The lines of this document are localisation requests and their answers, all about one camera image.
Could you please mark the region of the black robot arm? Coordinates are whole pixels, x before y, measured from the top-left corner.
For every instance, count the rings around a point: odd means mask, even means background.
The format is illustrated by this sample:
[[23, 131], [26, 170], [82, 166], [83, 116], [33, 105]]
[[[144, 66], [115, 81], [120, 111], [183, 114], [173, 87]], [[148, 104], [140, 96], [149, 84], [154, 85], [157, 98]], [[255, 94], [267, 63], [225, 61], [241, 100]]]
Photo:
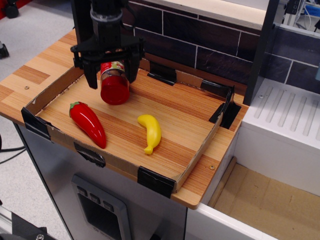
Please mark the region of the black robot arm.
[[144, 39], [121, 32], [123, 9], [127, 0], [71, 1], [77, 44], [71, 47], [76, 68], [84, 71], [88, 85], [97, 89], [97, 73], [101, 64], [124, 61], [125, 76], [136, 80], [140, 61], [145, 55]]

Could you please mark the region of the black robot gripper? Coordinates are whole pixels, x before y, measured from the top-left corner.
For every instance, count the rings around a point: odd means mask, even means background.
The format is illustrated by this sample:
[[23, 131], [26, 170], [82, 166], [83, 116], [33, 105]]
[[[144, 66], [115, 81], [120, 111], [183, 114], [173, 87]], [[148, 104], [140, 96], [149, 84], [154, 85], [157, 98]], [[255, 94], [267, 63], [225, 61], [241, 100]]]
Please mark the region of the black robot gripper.
[[92, 20], [93, 35], [90, 39], [71, 47], [76, 68], [83, 69], [90, 88], [97, 89], [100, 64], [124, 60], [125, 76], [133, 83], [138, 74], [140, 60], [145, 55], [144, 39], [122, 33], [120, 21]]

